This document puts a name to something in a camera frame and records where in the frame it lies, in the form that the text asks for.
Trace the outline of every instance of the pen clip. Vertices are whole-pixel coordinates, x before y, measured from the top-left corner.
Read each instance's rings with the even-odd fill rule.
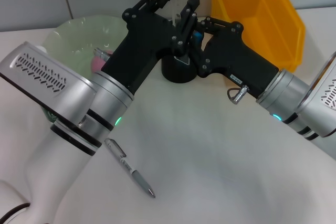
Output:
[[[126,153],[122,150],[122,148],[119,146],[119,144],[117,144],[117,142],[111,138],[109,138],[109,140],[111,140],[111,142],[115,145],[115,147],[122,153],[123,157],[126,157]]]

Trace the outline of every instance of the pink object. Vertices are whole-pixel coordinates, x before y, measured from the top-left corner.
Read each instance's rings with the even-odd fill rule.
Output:
[[[113,53],[113,51],[110,51],[110,50],[107,50],[106,52],[109,54]],[[104,66],[104,64],[105,64],[105,61],[103,59],[101,59],[98,56],[94,56],[94,58],[91,61],[91,72],[94,73],[94,72],[100,71],[101,68]]]

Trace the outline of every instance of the ballpoint pen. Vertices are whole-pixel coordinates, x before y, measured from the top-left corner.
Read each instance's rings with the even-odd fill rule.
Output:
[[[111,150],[119,162],[129,171],[136,183],[147,193],[149,196],[155,198],[155,193],[152,187],[141,176],[138,170],[134,169],[130,162],[126,158],[126,153],[120,148],[115,140],[107,138],[105,139],[106,146]]]

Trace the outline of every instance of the vent grille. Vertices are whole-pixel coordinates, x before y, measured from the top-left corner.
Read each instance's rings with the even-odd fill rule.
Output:
[[[321,101],[329,108],[336,110],[336,79],[332,80],[332,83],[328,85],[328,89],[324,91],[324,95],[321,96]]]
[[[15,62],[17,71],[27,73],[27,76],[38,81],[41,85],[45,85],[51,92],[57,93],[65,88],[67,78],[63,78],[53,69],[48,68],[43,62],[36,61],[29,54],[23,54]]]

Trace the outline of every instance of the green bowl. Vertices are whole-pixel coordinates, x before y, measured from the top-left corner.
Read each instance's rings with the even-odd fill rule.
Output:
[[[81,76],[90,79],[93,50],[115,51],[127,35],[126,22],[121,18],[94,15],[67,21],[52,31],[42,46],[47,53]],[[51,122],[56,117],[44,110]]]

